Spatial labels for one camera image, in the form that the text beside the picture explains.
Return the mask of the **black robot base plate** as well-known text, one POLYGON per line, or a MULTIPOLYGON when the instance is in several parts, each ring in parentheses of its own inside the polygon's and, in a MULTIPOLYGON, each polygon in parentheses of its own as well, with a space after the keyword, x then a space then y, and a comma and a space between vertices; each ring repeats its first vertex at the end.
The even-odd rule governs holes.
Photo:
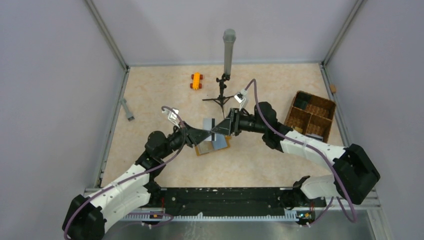
POLYGON ((298 187, 161 187, 153 181, 147 190, 147 208, 177 217, 283 216, 297 208, 327 206, 324 198, 308 199, 298 187))

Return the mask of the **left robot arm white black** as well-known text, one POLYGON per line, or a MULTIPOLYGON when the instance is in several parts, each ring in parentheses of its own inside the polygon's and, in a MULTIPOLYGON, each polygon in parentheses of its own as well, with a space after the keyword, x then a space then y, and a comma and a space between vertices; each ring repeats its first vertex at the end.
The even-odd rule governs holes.
POLYGON ((101 240, 109 229, 138 207, 154 207, 160 202, 155 177, 161 173, 166 157, 175 159, 184 146, 190 148, 206 140, 211 131, 186 123, 173 132, 149 134, 140 157, 121 176, 88 195, 77 195, 70 203, 62 229, 66 240, 101 240))

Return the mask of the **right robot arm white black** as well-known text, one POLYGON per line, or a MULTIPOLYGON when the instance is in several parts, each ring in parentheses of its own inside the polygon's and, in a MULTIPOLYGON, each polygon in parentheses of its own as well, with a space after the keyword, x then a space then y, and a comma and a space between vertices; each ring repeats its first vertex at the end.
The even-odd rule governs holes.
POLYGON ((336 146, 305 136, 279 122, 276 111, 266 101, 255 106, 253 114, 231 108, 228 116, 211 132, 227 136, 259 133, 269 148, 303 157, 328 169, 328 175, 298 181, 300 187, 293 192, 293 200, 299 206, 307 206, 320 197, 343 198, 360 205, 381 178, 361 146, 353 143, 336 146))

